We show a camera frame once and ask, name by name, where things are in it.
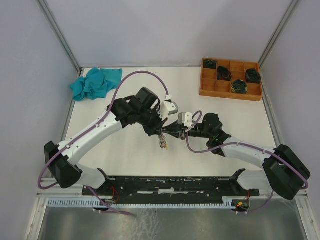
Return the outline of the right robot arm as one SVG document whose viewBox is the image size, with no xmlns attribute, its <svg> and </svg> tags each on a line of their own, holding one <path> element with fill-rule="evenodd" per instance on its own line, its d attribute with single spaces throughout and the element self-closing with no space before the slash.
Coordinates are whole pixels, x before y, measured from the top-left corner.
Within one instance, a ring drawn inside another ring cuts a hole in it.
<svg viewBox="0 0 320 240">
<path fill-rule="evenodd" d="M 231 193 L 242 195 L 247 190 L 266 190 L 286 200 L 293 200 L 297 193 L 309 187 L 310 171 L 287 145 L 263 147 L 242 141 L 223 131 L 217 114 L 207 113 L 203 119 L 194 120 L 190 112 L 178 115 L 178 138 L 206 138 L 205 150 L 196 154 L 213 153 L 221 157 L 238 159 L 257 167 L 257 170 L 241 170 L 229 183 Z"/>
</svg>

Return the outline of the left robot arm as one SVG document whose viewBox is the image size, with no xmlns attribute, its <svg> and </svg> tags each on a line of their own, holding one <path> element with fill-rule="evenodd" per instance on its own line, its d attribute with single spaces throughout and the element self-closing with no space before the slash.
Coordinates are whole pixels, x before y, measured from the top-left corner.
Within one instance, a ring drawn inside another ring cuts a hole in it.
<svg viewBox="0 0 320 240">
<path fill-rule="evenodd" d="M 170 95 L 160 101 L 146 87 L 136 95 L 113 99 L 107 110 L 78 134 L 57 144 L 53 141 L 46 143 L 44 168 L 50 171 L 56 185 L 62 189 L 79 184 L 93 188 L 99 195 L 106 195 L 111 183 L 106 180 L 105 173 L 98 168 L 80 165 L 80 160 L 104 139 L 129 125 L 140 124 L 150 135 L 159 130 L 177 109 Z"/>
</svg>

